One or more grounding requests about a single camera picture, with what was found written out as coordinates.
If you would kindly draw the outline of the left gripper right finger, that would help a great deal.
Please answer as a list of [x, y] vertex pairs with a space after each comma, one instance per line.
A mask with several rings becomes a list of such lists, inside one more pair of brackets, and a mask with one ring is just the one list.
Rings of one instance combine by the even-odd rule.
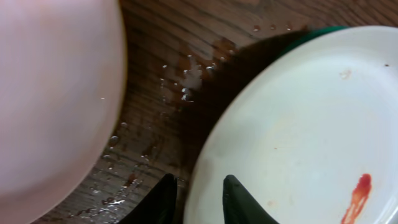
[[279, 224], [234, 175], [223, 181], [223, 214], [225, 224]]

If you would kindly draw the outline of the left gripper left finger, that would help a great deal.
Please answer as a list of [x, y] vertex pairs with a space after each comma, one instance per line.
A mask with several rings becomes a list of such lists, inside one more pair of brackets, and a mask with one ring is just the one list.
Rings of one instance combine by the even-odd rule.
[[118, 224], [171, 224], [177, 199], [177, 180], [166, 174]]

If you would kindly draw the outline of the white plate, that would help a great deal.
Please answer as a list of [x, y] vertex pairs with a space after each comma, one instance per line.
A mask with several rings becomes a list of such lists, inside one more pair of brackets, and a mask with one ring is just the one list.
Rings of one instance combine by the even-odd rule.
[[114, 0], [1, 0], [1, 222], [31, 223], [88, 175], [119, 116]]
[[185, 223], [223, 223], [229, 174], [279, 223], [396, 223], [397, 29], [332, 32], [263, 70], [209, 135]]

